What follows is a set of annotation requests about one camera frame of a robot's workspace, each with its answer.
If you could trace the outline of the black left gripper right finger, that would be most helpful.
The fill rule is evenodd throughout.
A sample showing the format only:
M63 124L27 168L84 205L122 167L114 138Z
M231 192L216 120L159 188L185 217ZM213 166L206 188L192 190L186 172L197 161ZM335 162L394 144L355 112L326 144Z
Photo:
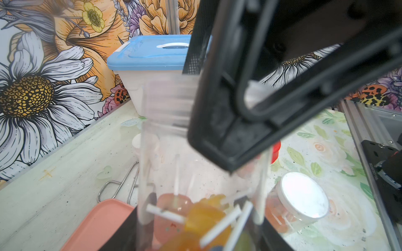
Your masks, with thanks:
M187 138L235 172L342 99L402 109L401 1L201 1Z

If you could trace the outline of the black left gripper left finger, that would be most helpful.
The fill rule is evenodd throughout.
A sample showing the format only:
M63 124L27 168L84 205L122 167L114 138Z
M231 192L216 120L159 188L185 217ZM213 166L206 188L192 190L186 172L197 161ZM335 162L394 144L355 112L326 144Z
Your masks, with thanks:
M151 251L154 236L154 215L146 207L136 207L101 251Z

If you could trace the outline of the clear jar with lollipops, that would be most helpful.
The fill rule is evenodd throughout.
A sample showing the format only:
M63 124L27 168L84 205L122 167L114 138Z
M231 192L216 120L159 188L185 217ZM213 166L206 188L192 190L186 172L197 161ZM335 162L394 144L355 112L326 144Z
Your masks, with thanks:
M197 77L162 74L143 85L138 251L259 251L272 149L235 172L190 146Z

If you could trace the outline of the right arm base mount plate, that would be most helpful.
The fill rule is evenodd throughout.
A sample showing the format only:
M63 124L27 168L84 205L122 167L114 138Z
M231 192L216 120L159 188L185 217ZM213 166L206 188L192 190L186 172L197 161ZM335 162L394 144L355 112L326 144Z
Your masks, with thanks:
M378 186L388 215L402 223L402 152L396 148L364 140L361 142L370 173Z

